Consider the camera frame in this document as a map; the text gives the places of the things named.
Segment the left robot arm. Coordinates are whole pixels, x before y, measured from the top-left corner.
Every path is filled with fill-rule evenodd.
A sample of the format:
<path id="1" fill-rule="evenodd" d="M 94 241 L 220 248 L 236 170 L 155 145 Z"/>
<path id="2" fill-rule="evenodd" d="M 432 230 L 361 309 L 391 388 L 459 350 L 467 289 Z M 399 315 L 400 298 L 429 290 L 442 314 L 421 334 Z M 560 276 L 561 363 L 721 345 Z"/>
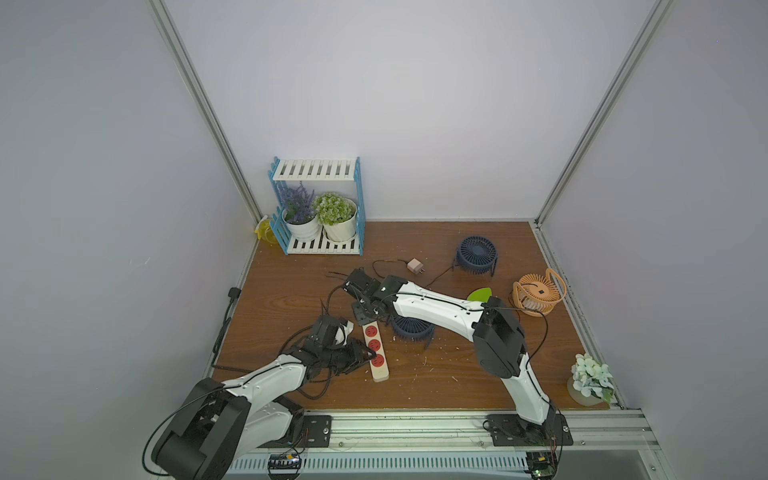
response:
<path id="1" fill-rule="evenodd" d="M 145 471 L 172 479 L 221 479 L 238 457 L 270 442 L 293 443 L 303 409 L 288 399 L 320 373 L 351 373 L 376 357 L 351 322 L 321 315 L 267 365 L 238 378 L 204 378 L 153 431 Z"/>

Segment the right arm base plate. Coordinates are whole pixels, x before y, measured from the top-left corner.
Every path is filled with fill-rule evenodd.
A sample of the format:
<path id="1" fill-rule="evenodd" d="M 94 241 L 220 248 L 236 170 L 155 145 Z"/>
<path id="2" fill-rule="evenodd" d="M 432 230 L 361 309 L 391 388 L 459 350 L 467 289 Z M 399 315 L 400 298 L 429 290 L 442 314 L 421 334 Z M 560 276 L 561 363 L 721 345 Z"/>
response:
<path id="1" fill-rule="evenodd" d="M 550 413 L 541 425 L 523 420 L 516 414 L 489 414 L 482 426 L 496 447 L 559 447 L 574 444 L 566 418 L 560 413 Z"/>

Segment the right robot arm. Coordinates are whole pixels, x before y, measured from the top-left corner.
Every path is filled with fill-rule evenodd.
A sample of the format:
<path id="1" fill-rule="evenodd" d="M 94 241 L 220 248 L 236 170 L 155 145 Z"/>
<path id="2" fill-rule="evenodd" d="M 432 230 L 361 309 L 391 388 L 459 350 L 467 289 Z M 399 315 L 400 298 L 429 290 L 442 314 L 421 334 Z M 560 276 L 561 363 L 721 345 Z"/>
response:
<path id="1" fill-rule="evenodd" d="M 342 283 L 353 299 L 357 322 L 381 317 L 413 318 L 450 330 L 474 345 L 479 365 L 499 378 L 514 402 L 512 414 L 490 414 L 483 422 L 496 446 L 571 446 L 564 415 L 544 393 L 531 365 L 517 307 L 490 297 L 470 301 L 433 292 L 401 277 L 379 281 L 361 268 Z"/>

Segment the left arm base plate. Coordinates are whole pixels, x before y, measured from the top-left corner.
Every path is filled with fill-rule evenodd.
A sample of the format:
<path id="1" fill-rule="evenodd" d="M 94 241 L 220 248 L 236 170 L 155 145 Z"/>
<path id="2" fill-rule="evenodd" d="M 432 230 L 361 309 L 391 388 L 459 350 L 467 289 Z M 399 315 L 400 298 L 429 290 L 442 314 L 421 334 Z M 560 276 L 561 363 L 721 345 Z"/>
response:
<path id="1" fill-rule="evenodd" d="M 292 420 L 282 438 L 260 445 L 260 448 L 327 448 L 330 445 L 333 417 L 309 414 Z"/>

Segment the cream power strip red sockets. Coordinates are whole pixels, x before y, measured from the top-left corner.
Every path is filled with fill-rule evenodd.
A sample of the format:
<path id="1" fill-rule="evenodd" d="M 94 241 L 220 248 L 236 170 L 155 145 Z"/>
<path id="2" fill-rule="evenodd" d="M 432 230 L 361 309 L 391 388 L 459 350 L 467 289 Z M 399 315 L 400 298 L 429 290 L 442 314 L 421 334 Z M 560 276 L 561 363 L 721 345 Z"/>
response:
<path id="1" fill-rule="evenodd" d="M 380 328 L 377 322 L 371 322 L 362 327 L 366 345 L 374 351 L 374 358 L 370 361 L 370 370 L 374 382 L 383 382 L 389 379 L 389 368 L 384 352 Z"/>

